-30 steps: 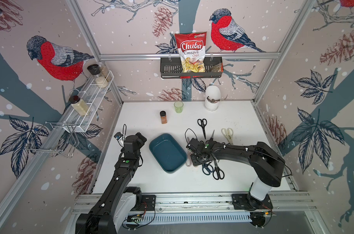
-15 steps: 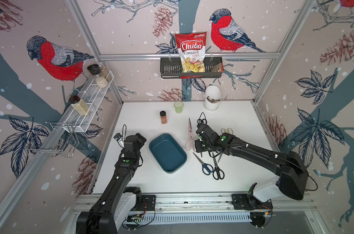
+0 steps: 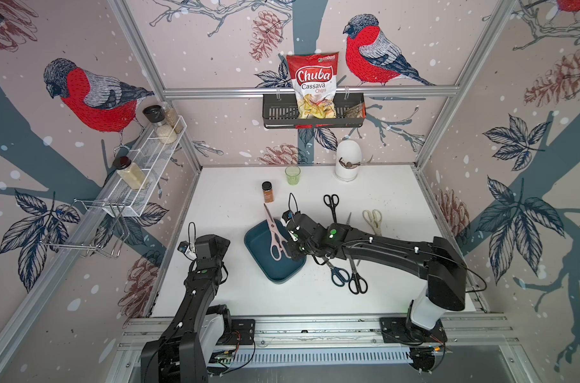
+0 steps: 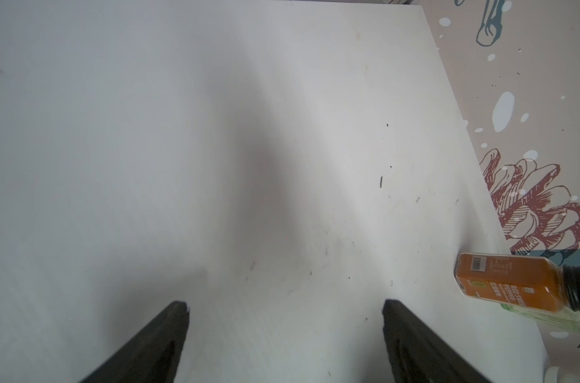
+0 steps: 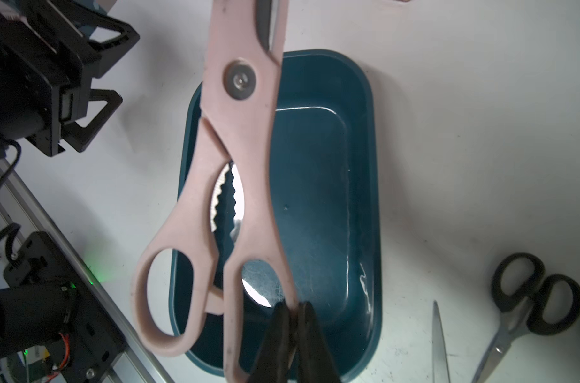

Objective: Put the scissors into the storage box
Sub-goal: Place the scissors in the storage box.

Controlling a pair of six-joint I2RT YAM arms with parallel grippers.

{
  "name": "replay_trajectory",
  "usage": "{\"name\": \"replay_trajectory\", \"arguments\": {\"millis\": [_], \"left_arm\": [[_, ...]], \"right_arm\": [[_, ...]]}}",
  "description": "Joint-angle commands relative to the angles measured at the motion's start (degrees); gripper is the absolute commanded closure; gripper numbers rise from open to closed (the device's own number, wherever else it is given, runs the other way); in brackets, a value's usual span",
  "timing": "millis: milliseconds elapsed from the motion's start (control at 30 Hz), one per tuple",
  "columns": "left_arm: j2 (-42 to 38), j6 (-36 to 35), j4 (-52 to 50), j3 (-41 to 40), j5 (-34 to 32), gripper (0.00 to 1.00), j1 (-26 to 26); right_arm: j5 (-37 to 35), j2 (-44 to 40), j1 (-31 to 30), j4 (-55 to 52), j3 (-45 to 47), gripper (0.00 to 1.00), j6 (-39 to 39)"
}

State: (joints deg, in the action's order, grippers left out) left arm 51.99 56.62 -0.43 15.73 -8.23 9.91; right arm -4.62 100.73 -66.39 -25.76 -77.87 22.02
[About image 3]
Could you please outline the black scissors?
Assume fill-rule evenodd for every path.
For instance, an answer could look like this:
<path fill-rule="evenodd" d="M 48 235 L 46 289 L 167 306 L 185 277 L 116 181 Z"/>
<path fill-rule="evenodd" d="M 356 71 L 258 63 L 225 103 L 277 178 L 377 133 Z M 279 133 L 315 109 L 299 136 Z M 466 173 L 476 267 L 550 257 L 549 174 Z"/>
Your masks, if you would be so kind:
<path fill-rule="evenodd" d="M 358 273 L 355 261 L 352 257 L 348 257 L 352 274 L 349 282 L 347 283 L 350 292 L 354 295 L 364 295 L 368 292 L 367 281 Z"/>
<path fill-rule="evenodd" d="M 339 205 L 340 198 L 337 194 L 331 195 L 324 195 L 323 197 L 324 204 L 330 209 L 332 214 L 332 220 L 334 223 L 337 223 L 337 215 L 336 215 L 336 208 Z"/>

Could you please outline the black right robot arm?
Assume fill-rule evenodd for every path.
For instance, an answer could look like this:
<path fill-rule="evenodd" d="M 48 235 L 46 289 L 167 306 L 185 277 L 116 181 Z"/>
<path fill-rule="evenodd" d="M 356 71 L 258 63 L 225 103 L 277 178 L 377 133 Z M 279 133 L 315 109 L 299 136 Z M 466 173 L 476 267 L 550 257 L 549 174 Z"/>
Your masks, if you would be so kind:
<path fill-rule="evenodd" d="M 375 236 L 347 224 L 329 227 L 301 212 L 286 211 L 281 222 L 292 240 L 286 248 L 292 259 L 307 255 L 351 264 L 349 286 L 360 295 L 367 281 L 355 268 L 355 261 L 378 263 L 412 274 L 427 282 L 408 311 L 408 324 L 433 330 L 446 312 L 466 309 L 467 265 L 451 242 L 435 236 L 430 242 L 412 242 Z"/>

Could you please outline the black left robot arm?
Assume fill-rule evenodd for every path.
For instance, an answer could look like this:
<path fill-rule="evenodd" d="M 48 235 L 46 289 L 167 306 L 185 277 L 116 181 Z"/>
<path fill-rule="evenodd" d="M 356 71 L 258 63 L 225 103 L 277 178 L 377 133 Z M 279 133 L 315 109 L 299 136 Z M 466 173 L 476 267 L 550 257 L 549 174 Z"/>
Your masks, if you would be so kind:
<path fill-rule="evenodd" d="M 196 239 L 195 269 L 184 281 L 186 293 L 159 339 L 141 352 L 142 382 L 207 382 L 207 357 L 199 338 L 207 311 L 222 281 L 223 259 L 230 241 L 216 235 Z"/>

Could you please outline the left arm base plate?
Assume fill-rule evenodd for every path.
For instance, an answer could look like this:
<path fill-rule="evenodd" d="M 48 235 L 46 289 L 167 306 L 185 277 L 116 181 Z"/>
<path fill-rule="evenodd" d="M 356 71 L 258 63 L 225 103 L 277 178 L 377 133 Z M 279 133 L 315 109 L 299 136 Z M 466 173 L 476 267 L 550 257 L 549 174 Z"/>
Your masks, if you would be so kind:
<path fill-rule="evenodd" d="M 217 346 L 252 346 L 254 344 L 256 321 L 254 319 L 233 319 L 230 329 L 225 329 Z"/>

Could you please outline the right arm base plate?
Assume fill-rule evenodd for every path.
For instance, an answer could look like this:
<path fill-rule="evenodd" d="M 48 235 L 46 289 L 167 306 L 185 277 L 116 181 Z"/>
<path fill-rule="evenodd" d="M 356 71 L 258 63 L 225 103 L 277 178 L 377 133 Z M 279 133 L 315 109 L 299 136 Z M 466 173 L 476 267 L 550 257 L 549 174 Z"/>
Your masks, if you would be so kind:
<path fill-rule="evenodd" d="M 426 343 L 443 344 L 447 342 L 443 323 L 438 320 L 432 330 L 424 330 L 413 325 L 405 317 L 384 317 L 379 319 L 380 331 L 385 343 L 399 343 L 417 347 Z"/>

